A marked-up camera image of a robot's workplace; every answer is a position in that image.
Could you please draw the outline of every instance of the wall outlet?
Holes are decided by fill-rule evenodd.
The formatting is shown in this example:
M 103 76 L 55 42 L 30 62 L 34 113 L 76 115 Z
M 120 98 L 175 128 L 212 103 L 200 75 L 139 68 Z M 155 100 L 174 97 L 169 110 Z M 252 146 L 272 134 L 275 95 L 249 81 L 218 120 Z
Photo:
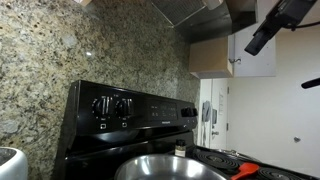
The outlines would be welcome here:
M 91 2 L 91 0 L 74 0 L 74 1 L 81 4 L 82 6 L 86 6 Z

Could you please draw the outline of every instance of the orange utensil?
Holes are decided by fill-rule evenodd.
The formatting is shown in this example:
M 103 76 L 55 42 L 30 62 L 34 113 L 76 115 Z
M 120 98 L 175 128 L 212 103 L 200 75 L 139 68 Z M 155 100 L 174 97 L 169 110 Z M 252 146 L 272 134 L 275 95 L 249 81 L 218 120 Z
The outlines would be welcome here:
M 259 166 L 253 163 L 243 163 L 240 167 L 239 170 L 240 172 L 237 175 L 234 175 L 231 177 L 231 180 L 237 180 L 242 177 L 248 176 L 250 174 L 253 174 L 257 172 L 259 169 Z

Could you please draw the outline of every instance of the oven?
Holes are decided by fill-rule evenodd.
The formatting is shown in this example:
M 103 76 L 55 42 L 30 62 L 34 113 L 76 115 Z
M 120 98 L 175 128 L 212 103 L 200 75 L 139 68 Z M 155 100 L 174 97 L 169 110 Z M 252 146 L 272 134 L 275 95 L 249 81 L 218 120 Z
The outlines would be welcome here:
M 174 155 L 177 139 L 186 142 L 184 158 L 225 179 L 238 174 L 244 163 L 259 166 L 245 179 L 318 179 L 235 151 L 196 146 L 197 115 L 190 102 L 76 81 L 69 90 L 52 179 L 114 179 L 132 158 Z

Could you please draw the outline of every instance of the granite wall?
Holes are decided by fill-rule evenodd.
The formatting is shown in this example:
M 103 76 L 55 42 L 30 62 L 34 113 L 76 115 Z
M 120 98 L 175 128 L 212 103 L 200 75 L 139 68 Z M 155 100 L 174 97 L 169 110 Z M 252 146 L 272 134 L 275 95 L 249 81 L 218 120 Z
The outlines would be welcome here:
M 83 79 L 197 101 L 189 45 L 149 1 L 0 1 L 0 146 L 49 179 L 67 91 Z

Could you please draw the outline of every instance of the stove knob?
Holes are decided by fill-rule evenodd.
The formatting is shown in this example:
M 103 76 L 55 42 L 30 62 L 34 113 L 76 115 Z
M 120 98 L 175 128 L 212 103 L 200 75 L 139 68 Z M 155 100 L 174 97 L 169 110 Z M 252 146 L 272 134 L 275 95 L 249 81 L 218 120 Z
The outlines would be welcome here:
M 198 110 L 196 108 L 183 108 L 181 110 L 181 116 L 182 117 L 196 117 L 198 116 Z
M 93 105 L 93 112 L 97 117 L 107 117 L 107 115 L 112 114 L 113 108 L 112 97 L 102 96 L 100 99 L 96 100 Z
M 132 99 L 122 99 L 116 104 L 116 114 L 119 117 L 133 115 L 133 101 Z

